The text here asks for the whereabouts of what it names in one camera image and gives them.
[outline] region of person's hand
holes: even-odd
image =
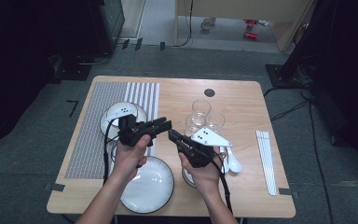
[[[213,147],[213,150],[217,154],[220,153],[218,147]],[[216,192],[219,190],[219,171],[212,163],[209,163],[205,167],[193,168],[185,154],[180,152],[179,158],[182,163],[182,167],[185,168],[191,174],[191,176],[193,177],[194,184],[196,185],[197,189],[201,194],[208,194],[208,192]],[[221,169],[222,162],[219,160],[219,158],[215,156],[213,160]]]
[[[136,167],[146,163],[145,152],[149,141],[150,136],[147,134],[142,136],[135,147],[123,146],[120,141],[117,141],[115,166],[111,175],[122,178],[126,184],[135,178],[138,171]]]

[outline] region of white bowl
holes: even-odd
[[[135,213],[152,213],[163,207],[173,193],[173,174],[164,161],[147,157],[147,163],[125,188],[121,196],[124,206]]]
[[[147,122],[146,112],[139,105],[133,104],[133,103],[128,103],[128,102],[120,102],[120,103],[117,103],[115,105],[112,105],[101,116],[101,131],[103,132],[103,134],[106,134],[106,129],[107,129],[107,126],[109,125],[110,120],[106,119],[108,117],[108,115],[115,114],[121,108],[124,108],[124,107],[127,107],[127,106],[134,111],[132,114],[133,114],[133,116],[136,117],[136,122],[141,122],[141,121]],[[115,138],[117,136],[118,131],[119,131],[119,129],[118,129],[118,119],[116,119],[116,120],[113,121],[112,126],[109,129],[109,134],[108,134],[107,137],[109,139]]]
[[[193,181],[193,176],[188,172],[187,169],[182,169],[182,176],[183,176],[183,179],[185,180],[185,182],[193,187],[193,188],[197,188],[196,185],[194,184],[194,181]]]

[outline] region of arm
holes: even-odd
[[[121,195],[127,184],[136,176],[137,165],[144,165],[149,135],[144,135],[135,147],[117,142],[115,168],[89,207],[76,223],[111,223]]]
[[[213,148],[216,153],[219,153],[217,147]],[[209,215],[213,224],[238,224],[235,217],[226,207],[219,192],[219,173],[211,163],[206,167],[193,168],[183,153],[179,153],[179,158],[182,167],[185,168],[193,177],[194,184],[200,192],[205,204],[208,208]],[[219,158],[215,157],[214,162],[220,164]]]

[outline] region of gray floor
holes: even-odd
[[[159,45],[165,42],[167,46],[173,46],[174,13],[174,0],[147,0],[138,38],[142,38],[144,44]],[[246,26],[243,20],[216,19],[215,26],[211,26],[209,32],[202,32],[200,25],[203,19],[192,18],[192,41],[186,45],[187,48],[279,52],[268,26],[257,24],[252,30],[257,34],[257,40],[253,40],[243,37]],[[179,17],[178,45],[188,37],[189,22],[189,17]],[[294,45],[291,45],[286,53],[293,48]]]
[[[156,9],[156,6],[167,7],[166,2],[171,4],[174,1],[146,1],[139,34],[139,37],[144,38],[144,44],[159,44],[160,41],[165,41],[167,45],[172,43],[169,42],[173,33],[172,21],[159,18],[157,24],[153,24],[146,19],[149,10],[159,11],[161,17],[171,13],[170,10]],[[47,183],[54,183],[56,179],[94,77],[107,75],[254,80],[266,91],[271,88],[271,84],[265,64],[282,64],[289,56],[289,52],[277,51],[276,46],[269,45],[270,42],[266,43],[268,48],[261,48],[255,47],[261,46],[261,41],[255,43],[244,40],[246,43],[243,42],[239,49],[228,47],[226,42],[222,42],[224,44],[218,45],[217,49],[213,45],[203,47],[200,41],[201,38],[195,38],[191,46],[166,48],[163,51],[159,47],[147,45],[136,51],[133,45],[124,50],[117,47],[110,59],[92,67],[87,81],[48,84],[24,113],[16,128],[0,140],[0,223],[68,223],[60,215],[47,211],[50,192],[45,190],[45,186]],[[266,96],[270,116],[301,102],[303,98],[299,92],[300,90],[270,92]],[[69,115],[74,105],[67,100],[79,101],[72,117]],[[312,142],[308,105],[272,122],[290,189],[295,193],[296,216],[289,219],[251,217],[249,223],[330,223],[331,218],[336,224],[358,223],[358,152],[351,147],[333,147],[317,106],[313,105],[311,112],[316,131],[317,153]],[[318,159],[325,182],[318,167]],[[327,188],[328,200],[324,186]],[[328,202],[331,205],[331,217]],[[77,218],[76,215],[68,217],[72,220]],[[164,220],[159,223],[189,223],[176,218]],[[148,220],[143,223],[157,222]]]

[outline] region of forearm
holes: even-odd
[[[111,223],[126,184],[111,176],[76,223]]]
[[[238,224],[235,217],[223,202],[219,191],[202,194],[202,197],[206,203],[213,224]]]

